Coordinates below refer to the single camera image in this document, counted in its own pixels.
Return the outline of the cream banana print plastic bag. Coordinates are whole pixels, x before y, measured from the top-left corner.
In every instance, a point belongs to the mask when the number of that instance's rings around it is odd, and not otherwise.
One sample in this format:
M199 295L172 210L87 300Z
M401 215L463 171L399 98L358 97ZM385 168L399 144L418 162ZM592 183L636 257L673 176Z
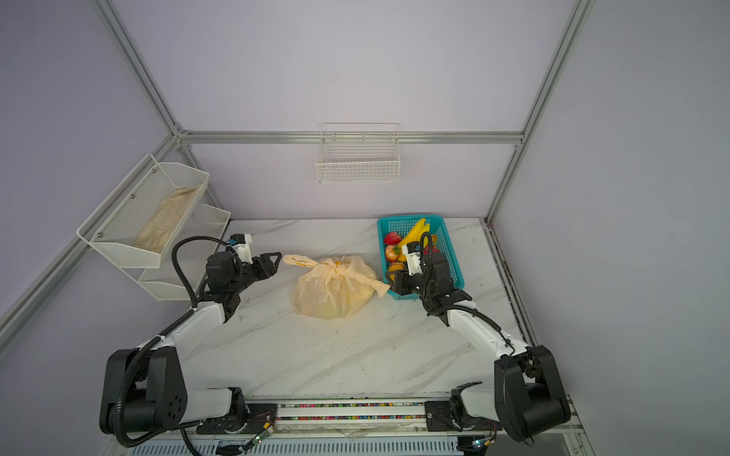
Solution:
M304 317L325 320L352 317L373 295L382 298L391 289L360 256L312 260L307 256L286 255L283 262L307 269L292 292L293 310Z

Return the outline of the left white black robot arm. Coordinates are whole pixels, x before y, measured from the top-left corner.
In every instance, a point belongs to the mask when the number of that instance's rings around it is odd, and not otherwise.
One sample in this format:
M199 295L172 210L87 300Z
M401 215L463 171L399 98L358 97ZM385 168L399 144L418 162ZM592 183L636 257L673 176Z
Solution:
M248 256L233 247L210 256L184 315L145 344L116 351L106 361L100 430L131 448L168 431L213 425L230 432L246 428L252 414L241 389L194 389L183 364L233 317L244 290L277 273L281 259L280 252Z

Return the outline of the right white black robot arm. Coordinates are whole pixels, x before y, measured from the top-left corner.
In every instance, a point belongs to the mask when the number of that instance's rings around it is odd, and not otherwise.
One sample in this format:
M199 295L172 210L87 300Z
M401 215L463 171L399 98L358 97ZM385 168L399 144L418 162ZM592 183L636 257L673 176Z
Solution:
M427 315L464 336L494 367L492 387L475 381L452 389L451 424L470 431L490 421L525 442L568 423L570 405L551 351L512 336L480 311L455 285L444 254L426 247L405 257L404 267L386 273L391 289L399 296L418 296Z

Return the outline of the red yellow fake apple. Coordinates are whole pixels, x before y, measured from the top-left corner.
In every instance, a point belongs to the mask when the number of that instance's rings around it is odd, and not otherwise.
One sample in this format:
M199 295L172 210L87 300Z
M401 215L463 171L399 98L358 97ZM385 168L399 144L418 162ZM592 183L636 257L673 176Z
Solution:
M385 249L385 258L389 262L398 262L401 257L401 249L397 245L387 245Z

